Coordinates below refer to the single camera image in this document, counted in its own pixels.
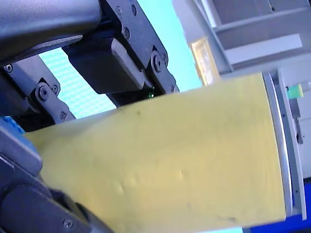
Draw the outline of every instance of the blue object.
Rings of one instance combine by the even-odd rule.
[[[311,183],[305,184],[307,215],[311,213]],[[311,217],[302,221],[302,216],[288,217],[284,222],[267,224],[250,228],[251,233],[288,233],[305,228],[311,228]]]

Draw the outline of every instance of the metal bracket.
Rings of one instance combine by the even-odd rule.
[[[35,88],[35,101],[48,113],[55,124],[75,119],[68,106],[62,102],[46,83]]]

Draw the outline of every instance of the metal edge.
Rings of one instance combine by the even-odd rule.
[[[218,36],[212,29],[210,23],[205,19],[205,15],[202,13],[199,3],[194,0],[187,0],[187,3],[189,8],[196,13],[197,19],[205,32],[205,36],[208,38],[208,43],[219,73],[231,73],[233,71],[233,66],[225,55],[225,50]]]
[[[286,216],[293,215],[293,194],[292,194],[292,181],[288,153],[286,148],[285,133],[283,121],[281,117],[280,107],[277,101],[275,86],[272,81],[271,74],[268,72],[262,73],[263,81],[266,87],[270,111],[272,115],[274,130],[276,134],[276,143],[278,155],[281,165],[281,174],[283,181],[283,191],[285,200]]]
[[[283,118],[283,127],[285,132],[285,140],[290,163],[292,190],[294,197],[293,215],[301,214],[302,219],[307,219],[307,208],[305,199],[305,189],[303,183],[302,169],[298,145],[296,142],[293,116],[290,109],[289,100],[287,98],[285,84],[282,80],[280,72],[272,74],[272,80],[275,84],[276,96],[280,106]]]

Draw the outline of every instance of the metal bar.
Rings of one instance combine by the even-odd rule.
[[[225,55],[224,48],[209,22],[205,20],[205,17],[201,12],[200,6],[196,1],[193,0],[188,0],[188,3],[193,11],[196,12],[196,14],[198,15],[199,22],[201,23],[202,28],[204,29],[205,34],[208,38],[208,43],[220,75],[232,72],[233,67],[229,63]]]
[[[310,10],[309,8],[302,7],[302,8],[296,8],[296,9],[287,10],[287,11],[275,12],[275,13],[271,13],[269,15],[263,15],[263,16],[243,19],[243,20],[232,22],[232,23],[223,24],[223,25],[215,28],[214,31],[216,33],[219,33],[219,32],[223,32],[226,30],[232,30],[232,29],[235,29],[238,27],[242,27],[242,26],[245,26],[248,24],[257,23],[260,21],[265,21],[267,19],[271,19],[271,18],[275,18],[275,17],[279,17],[279,16],[286,16],[286,15],[295,14],[295,13],[299,13],[299,12],[303,12],[303,11],[309,11],[309,10]]]
[[[267,96],[269,100],[273,125],[276,133],[276,143],[278,148],[278,155],[280,159],[282,181],[283,181],[286,216],[292,216],[293,215],[292,181],[291,181],[288,153],[286,148],[283,121],[281,117],[279,104],[277,101],[276,90],[271,78],[271,74],[269,72],[266,72],[263,73],[262,76],[267,90]]]
[[[283,119],[283,127],[292,178],[292,190],[294,197],[293,214],[301,214],[302,219],[305,220],[307,219],[305,189],[303,184],[298,145],[294,130],[294,119],[291,113],[289,100],[286,95],[285,84],[281,75],[276,72],[272,74],[271,77],[275,84],[277,100]]]

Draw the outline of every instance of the robotic arm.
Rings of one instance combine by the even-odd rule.
[[[135,0],[13,0],[0,9],[0,116],[27,132],[74,119],[37,56],[55,48],[117,106],[178,91],[167,52]]]
[[[168,55],[136,0],[0,3],[0,116],[31,132],[75,119],[38,54],[62,47],[99,94],[117,105],[178,92]],[[31,142],[0,119],[0,232],[111,232],[39,176]]]

